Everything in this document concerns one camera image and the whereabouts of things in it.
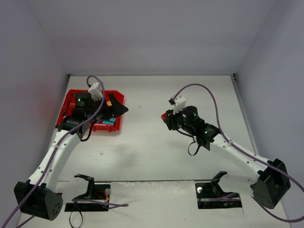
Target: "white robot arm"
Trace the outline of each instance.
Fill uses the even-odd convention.
[[[174,108],[166,111],[161,117],[169,130],[183,129],[185,134],[192,137],[199,147],[215,152],[230,162],[240,167],[246,176],[235,176],[225,171],[219,172],[211,184],[219,192],[236,192],[253,197],[258,203],[266,208],[273,209],[285,193],[290,189],[290,181],[279,172],[257,162],[238,151],[235,146],[242,149],[252,157],[287,173],[284,163],[278,159],[270,161],[243,148],[242,146],[227,140],[226,136],[216,126],[206,123],[198,115],[194,106],[185,107],[186,100],[181,95],[169,100]]]
[[[111,106],[108,106],[102,99],[100,83],[92,84],[88,92],[74,94],[72,114],[65,116],[57,126],[58,132],[43,161],[26,182],[16,184],[14,193],[22,213],[54,220],[63,206],[62,194],[56,192],[56,184],[71,152],[81,141],[87,140],[83,140],[84,134],[88,129],[91,132],[97,120],[109,120],[128,111],[112,93],[107,95],[111,101]],[[89,181],[87,192],[82,194],[89,199],[94,191],[94,178],[82,174],[75,177]]]

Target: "red tray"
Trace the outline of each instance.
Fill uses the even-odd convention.
[[[65,101],[60,111],[59,118],[57,120],[57,125],[60,125],[63,120],[63,112],[68,106],[68,101],[72,94],[80,93],[80,92],[87,92],[85,89],[70,89],[66,94]],[[117,90],[106,90],[105,91],[105,101],[109,102],[109,93],[112,93],[115,98],[119,101],[119,103],[124,104],[124,95],[119,93]],[[72,96],[70,106],[66,111],[66,115],[72,114],[72,109],[75,107],[75,96]],[[117,118],[112,118],[110,121],[101,121],[98,120],[97,123],[93,126],[93,131],[119,131],[120,130],[120,123],[121,123],[121,116]]]

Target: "white floor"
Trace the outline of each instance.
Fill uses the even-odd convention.
[[[86,89],[86,77],[71,77],[69,89]],[[71,154],[60,180],[77,173],[99,181],[207,180],[219,171],[235,175],[243,172],[224,158],[201,148],[191,157],[191,139],[169,131],[161,115],[171,109],[168,100],[189,83],[202,83],[214,93],[221,125],[228,136],[252,150],[230,76],[108,76],[101,77],[106,89],[125,95],[129,111],[123,115],[119,133],[94,132]],[[198,108],[199,116],[216,125],[215,109],[209,93],[198,86],[182,94],[187,105]]]
[[[71,197],[69,182],[59,183],[65,198]],[[82,228],[288,228],[288,224],[270,218],[249,197],[241,196],[243,209],[198,209],[193,181],[114,182],[112,203],[128,203],[126,208],[108,212],[83,212]],[[284,217],[281,205],[274,210]],[[34,218],[24,228],[69,228],[70,212],[62,210],[54,221]],[[22,215],[20,222],[28,218]],[[72,224],[80,224],[73,213]]]
[[[85,79],[71,77],[69,89],[87,88]],[[186,84],[202,83],[214,93],[226,134],[252,150],[230,76],[108,76],[101,80],[106,89],[125,95],[124,104],[129,112],[123,115],[119,133],[93,132],[89,141],[75,148],[61,173],[58,192],[64,194],[65,201],[84,193],[86,183],[82,185],[83,192],[77,194],[81,188],[73,185],[77,182],[73,176],[81,173],[96,181],[118,181],[112,183],[111,202],[130,206],[109,212],[84,213],[83,228],[289,227],[270,217],[244,195],[241,195],[243,210],[197,209],[193,180],[209,180],[219,171],[245,174],[205,149],[195,157],[189,156],[187,147],[191,139],[170,132],[161,120],[161,115],[172,108],[168,100],[173,94]],[[198,108],[201,118],[216,125],[214,104],[203,88],[190,87],[182,94],[187,105]],[[274,213],[285,218],[280,203]],[[68,212],[62,211],[54,221],[35,218],[25,227],[68,228],[68,216]],[[74,216],[77,223],[80,217],[76,213]],[[27,215],[22,215],[20,222],[26,218]]]

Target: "purple cable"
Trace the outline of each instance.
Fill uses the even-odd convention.
[[[180,89],[180,90],[177,92],[177,94],[173,97],[173,100],[178,96],[178,94],[181,93],[181,91],[183,91],[185,88],[190,87],[190,86],[193,86],[193,85],[194,85],[194,86],[201,86],[201,87],[205,88],[205,89],[209,92],[209,94],[211,95],[212,100],[213,100],[213,102],[214,102],[214,106],[215,106],[215,113],[216,113],[218,128],[219,128],[219,130],[220,130],[222,136],[224,137],[224,139],[225,139],[227,142],[229,142],[229,141],[230,141],[229,138],[224,134],[224,132],[223,132],[223,130],[222,130],[220,124],[219,124],[219,110],[218,110],[218,105],[217,105],[217,102],[216,102],[216,100],[215,100],[215,97],[214,97],[213,93],[212,93],[205,85],[202,85],[202,84],[199,84],[199,83],[188,84],[188,85],[184,86],[182,89]],[[304,187],[303,187],[296,179],[294,179],[292,176],[290,176],[290,175],[288,175],[287,173],[283,172],[282,170],[280,170],[280,169],[274,167],[273,165],[270,165],[270,164],[268,164],[268,163],[266,163],[266,162],[264,162],[264,161],[262,161],[262,160],[260,160],[260,159],[257,159],[257,158],[254,157],[254,156],[251,156],[250,154],[248,154],[248,153],[246,153],[245,151],[243,151],[241,148],[239,148],[239,147],[238,147],[237,145],[235,145],[234,143],[231,143],[231,145],[232,145],[234,148],[236,148],[238,151],[240,151],[242,154],[246,155],[247,157],[249,157],[249,158],[251,158],[251,159],[253,159],[253,160],[255,160],[255,161],[257,161],[257,162],[259,162],[259,163],[261,163],[261,164],[263,164],[263,165],[265,165],[265,166],[267,166],[267,167],[269,167],[269,168],[271,168],[271,169],[273,169],[273,170],[275,170],[275,171],[277,171],[277,172],[279,172],[279,173],[282,174],[283,176],[287,177],[288,179],[290,179],[293,183],[295,183],[295,184],[304,192]],[[274,218],[276,218],[277,220],[282,221],[282,222],[296,223],[296,222],[300,222],[300,221],[303,221],[303,220],[304,220],[304,215],[303,215],[302,217],[300,217],[300,218],[291,219],[291,220],[289,220],[289,219],[284,219],[284,218],[280,218],[280,217],[278,217],[278,216],[272,214],[272,213],[271,213],[269,210],[267,210],[263,205],[261,205],[261,204],[259,204],[259,203],[258,203],[258,205],[260,205],[261,208],[262,208],[264,211],[266,211],[269,215],[271,215],[272,217],[274,217]]]
[[[232,196],[234,196],[235,194],[236,194],[236,193],[233,192],[233,193],[230,193],[230,194],[228,194],[228,195],[226,195],[226,196],[222,196],[222,197],[218,197],[218,198],[211,198],[211,199],[209,199],[209,201],[213,201],[213,202],[222,201],[223,199],[232,197]]]
[[[128,207],[129,204],[125,203],[125,204],[116,204],[116,203],[106,203],[106,202],[100,202],[100,201],[96,201],[96,200],[92,200],[92,199],[72,199],[73,202],[90,202],[90,203],[98,203],[101,205],[105,205],[105,206],[113,206],[111,208],[108,209],[114,209],[114,208],[119,208],[119,207]]]
[[[26,224],[27,222],[31,221],[35,216],[31,216],[29,217],[27,220],[25,220],[24,222],[22,222],[19,226],[17,226],[16,228],[20,228],[22,227],[24,224]]]
[[[98,112],[100,111],[101,107],[103,106],[104,102],[105,102],[105,87],[102,83],[102,81],[96,77],[96,76],[88,76],[86,81],[88,82],[88,80],[90,78],[95,78],[101,85],[102,89],[103,89],[103,99],[101,101],[101,104],[99,105],[97,111],[90,117],[88,118],[87,120],[83,121],[82,123],[80,123],[79,125],[77,125],[76,127],[72,128],[70,131],[68,131],[67,133],[65,133],[65,135],[63,135],[61,137],[61,139],[58,140],[57,142],[57,146],[59,146],[62,141],[71,133],[73,133],[74,131],[76,131],[78,128],[80,128],[81,126],[83,126],[84,124],[86,124],[87,122],[90,122],[97,114]],[[3,223],[2,227],[1,228],[5,228],[7,226],[7,224],[9,223],[9,221],[11,220],[11,218],[16,214],[16,212],[20,209],[20,207],[26,202],[26,200],[30,197],[31,194],[33,194],[33,192],[36,190],[36,188],[38,187],[38,185],[41,183],[41,181],[43,180],[44,176],[46,175],[47,171],[48,171],[48,168],[50,167],[51,165],[51,162],[53,161],[55,155],[56,155],[56,152],[58,150],[58,147],[55,147],[54,150],[53,150],[53,153],[51,154],[49,160],[48,160],[48,163],[46,165],[46,168],[44,169],[40,179],[38,180],[38,182],[34,185],[34,187],[28,192],[28,194],[24,197],[24,199],[18,204],[18,206],[12,211],[12,213],[8,216],[8,218],[5,220],[5,222]]]

